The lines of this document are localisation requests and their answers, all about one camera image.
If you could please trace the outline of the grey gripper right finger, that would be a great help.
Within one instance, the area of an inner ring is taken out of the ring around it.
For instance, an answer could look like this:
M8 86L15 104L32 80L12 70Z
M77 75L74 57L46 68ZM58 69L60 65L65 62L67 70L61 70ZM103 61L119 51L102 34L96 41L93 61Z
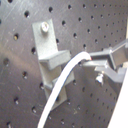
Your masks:
M128 61L128 39L103 51L92 52L90 56L93 60L107 59L110 67L116 68L118 65Z

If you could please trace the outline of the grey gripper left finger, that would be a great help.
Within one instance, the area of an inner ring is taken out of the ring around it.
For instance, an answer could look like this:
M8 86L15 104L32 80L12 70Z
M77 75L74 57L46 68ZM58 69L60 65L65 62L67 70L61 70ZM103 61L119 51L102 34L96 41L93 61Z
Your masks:
M107 61L89 61L83 64L91 72L96 72L97 76L95 82L102 86L104 84L104 77L107 76L114 83L122 84L126 74L125 68L119 68L118 71L113 70Z

